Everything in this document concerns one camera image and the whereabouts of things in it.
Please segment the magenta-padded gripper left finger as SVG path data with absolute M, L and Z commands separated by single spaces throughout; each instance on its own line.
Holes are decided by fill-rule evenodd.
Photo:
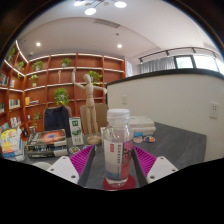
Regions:
M 79 186 L 85 186 L 94 156 L 95 146 L 90 145 L 70 157 L 60 157 L 47 171 Z

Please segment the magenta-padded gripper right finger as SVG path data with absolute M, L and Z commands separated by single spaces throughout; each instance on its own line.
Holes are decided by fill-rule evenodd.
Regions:
M 178 171 L 164 156 L 155 157 L 137 146 L 133 147 L 132 158 L 140 186 L 145 186 Z

